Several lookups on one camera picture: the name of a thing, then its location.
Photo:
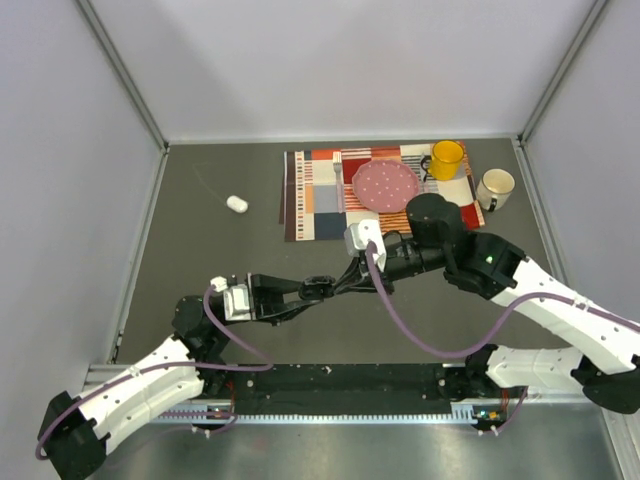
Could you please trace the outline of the white earbud case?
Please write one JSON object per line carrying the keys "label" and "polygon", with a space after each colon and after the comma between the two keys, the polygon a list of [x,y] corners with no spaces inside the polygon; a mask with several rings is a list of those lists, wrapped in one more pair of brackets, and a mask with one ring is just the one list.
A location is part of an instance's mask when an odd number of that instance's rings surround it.
{"label": "white earbud case", "polygon": [[226,206],[238,214],[244,214],[249,209],[248,202],[236,195],[231,195],[226,199]]}

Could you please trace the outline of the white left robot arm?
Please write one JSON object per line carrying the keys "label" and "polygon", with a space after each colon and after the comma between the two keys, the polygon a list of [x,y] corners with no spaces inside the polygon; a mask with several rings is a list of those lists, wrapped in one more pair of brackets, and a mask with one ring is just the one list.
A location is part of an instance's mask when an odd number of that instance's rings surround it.
{"label": "white left robot arm", "polygon": [[174,332],[155,350],[110,380],[48,404],[35,457],[62,479],[85,479],[131,434],[172,407],[201,394],[216,396],[228,372],[273,368],[262,352],[229,329],[234,322],[279,325],[334,294],[331,277],[304,281],[248,275],[216,277],[201,296],[178,302]]}

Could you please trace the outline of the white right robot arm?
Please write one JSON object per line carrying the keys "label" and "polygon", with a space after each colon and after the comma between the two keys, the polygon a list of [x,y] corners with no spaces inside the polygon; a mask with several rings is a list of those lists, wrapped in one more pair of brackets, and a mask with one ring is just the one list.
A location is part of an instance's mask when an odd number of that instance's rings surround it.
{"label": "white right robot arm", "polygon": [[[377,292],[394,322],[401,321],[389,293],[394,282],[442,270],[461,291],[503,307],[478,345],[445,352],[404,334],[420,349],[442,359],[462,358],[476,394],[499,387],[542,388],[583,394],[620,414],[639,409],[639,325],[591,302],[553,278],[504,238],[467,229],[459,207],[438,194],[421,194],[406,208],[411,235],[386,245],[376,220],[353,223],[344,232],[353,261],[336,293]],[[566,342],[560,349],[516,349],[491,340],[517,312]]]}

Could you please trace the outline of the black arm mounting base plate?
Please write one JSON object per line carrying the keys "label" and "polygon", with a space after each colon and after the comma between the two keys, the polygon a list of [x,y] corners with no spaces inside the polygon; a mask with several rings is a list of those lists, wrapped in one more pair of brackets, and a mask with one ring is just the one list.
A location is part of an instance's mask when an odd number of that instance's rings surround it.
{"label": "black arm mounting base plate", "polygon": [[278,364],[233,379],[237,413],[444,413],[451,402],[433,364]]}

